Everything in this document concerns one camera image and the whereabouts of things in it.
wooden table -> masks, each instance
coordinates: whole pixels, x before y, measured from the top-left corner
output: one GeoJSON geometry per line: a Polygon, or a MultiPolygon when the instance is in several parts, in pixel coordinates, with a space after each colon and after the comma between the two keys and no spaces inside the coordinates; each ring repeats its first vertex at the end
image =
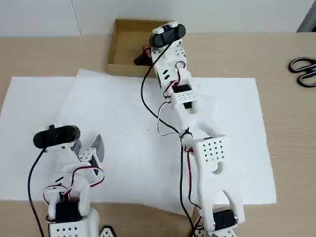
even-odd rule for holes
{"type": "MultiPolygon", "coordinates": [[[[246,223],[237,229],[240,237],[316,232],[316,89],[298,86],[296,75],[287,71],[294,57],[316,57],[315,42],[315,33],[198,34],[184,40],[194,76],[257,78],[277,204],[246,206],[246,223]]],[[[1,104],[12,76],[74,76],[79,68],[105,71],[109,45],[110,36],[0,39],[1,104]]],[[[101,225],[113,225],[119,237],[184,237],[189,229],[184,217],[146,206],[93,206],[101,225]]],[[[36,208],[41,217],[47,212],[42,203],[36,208]]],[[[0,214],[1,236],[39,236],[27,202],[1,201],[0,214]]]]}

scissors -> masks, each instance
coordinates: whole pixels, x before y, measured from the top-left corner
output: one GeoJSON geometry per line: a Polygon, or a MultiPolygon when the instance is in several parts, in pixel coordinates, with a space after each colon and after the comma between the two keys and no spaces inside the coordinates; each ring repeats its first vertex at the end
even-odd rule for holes
{"type": "Polygon", "coordinates": [[[299,83],[299,85],[303,87],[316,87],[316,82],[315,83],[304,82],[305,79],[316,76],[316,59],[308,58],[308,57],[295,58],[289,63],[288,69],[292,73],[306,72],[305,74],[302,74],[297,78],[297,83],[299,83]],[[300,67],[300,68],[295,68],[295,64],[297,62],[308,63],[308,65],[300,67]]]}

cardboard box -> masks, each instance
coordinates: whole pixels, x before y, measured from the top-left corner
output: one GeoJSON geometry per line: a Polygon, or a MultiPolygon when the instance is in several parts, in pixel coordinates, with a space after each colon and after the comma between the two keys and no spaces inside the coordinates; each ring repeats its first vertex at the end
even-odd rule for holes
{"type": "Polygon", "coordinates": [[[112,75],[143,77],[148,66],[136,66],[133,60],[149,45],[152,30],[170,21],[117,19],[115,21],[107,69],[112,75]]]}

robotic arm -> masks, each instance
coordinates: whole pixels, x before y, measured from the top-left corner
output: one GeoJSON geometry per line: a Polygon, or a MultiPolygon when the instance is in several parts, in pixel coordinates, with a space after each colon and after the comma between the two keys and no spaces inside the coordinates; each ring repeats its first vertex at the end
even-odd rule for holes
{"type": "Polygon", "coordinates": [[[201,99],[191,86],[192,77],[187,70],[187,58],[181,46],[184,35],[185,27],[176,22],[153,30],[150,37],[153,68],[162,95],[170,100],[180,121],[181,142],[184,147],[193,150],[197,164],[197,194],[204,231],[197,231],[196,234],[233,236],[232,228],[238,222],[244,222],[245,217],[241,193],[230,161],[229,140],[207,117],[201,99]],[[200,136],[197,130],[205,135],[200,136]],[[231,208],[213,211],[219,191],[227,196],[231,208]]]}
{"type": "MultiPolygon", "coordinates": [[[[51,185],[43,190],[51,237],[99,236],[99,214],[90,208],[89,195],[90,188],[104,180],[101,169],[104,144],[98,135],[90,148],[80,152],[79,137],[80,130],[76,126],[55,128],[52,125],[33,139],[37,148],[56,157],[51,185]]],[[[103,232],[107,235],[101,236],[115,236],[110,227],[103,232]]]]}
{"type": "MultiPolygon", "coordinates": [[[[163,97],[180,121],[182,146],[193,153],[197,164],[197,194],[203,229],[195,235],[235,237],[233,228],[244,222],[245,217],[230,160],[229,139],[208,118],[198,93],[191,86],[192,77],[181,46],[184,35],[185,27],[176,22],[154,29],[150,37],[151,68],[156,72],[163,97]],[[230,208],[213,211],[220,191],[230,201],[230,208]]],[[[99,236],[99,215],[90,207],[89,193],[90,188],[104,180],[101,168],[104,144],[99,135],[90,148],[80,152],[79,137],[80,130],[75,126],[55,128],[53,125],[34,136],[37,148],[56,156],[51,185],[43,190],[51,237],[99,236]]],[[[115,234],[111,227],[105,227],[100,236],[114,237],[115,234]]]]}

white wall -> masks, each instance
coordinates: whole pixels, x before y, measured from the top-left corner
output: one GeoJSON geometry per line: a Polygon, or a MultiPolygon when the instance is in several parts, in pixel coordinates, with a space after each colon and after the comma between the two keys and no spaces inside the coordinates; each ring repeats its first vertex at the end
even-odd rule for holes
{"type": "Polygon", "coordinates": [[[313,2],[73,0],[72,6],[71,0],[1,0],[0,37],[110,34],[118,17],[172,19],[188,32],[295,32],[313,2]]]}

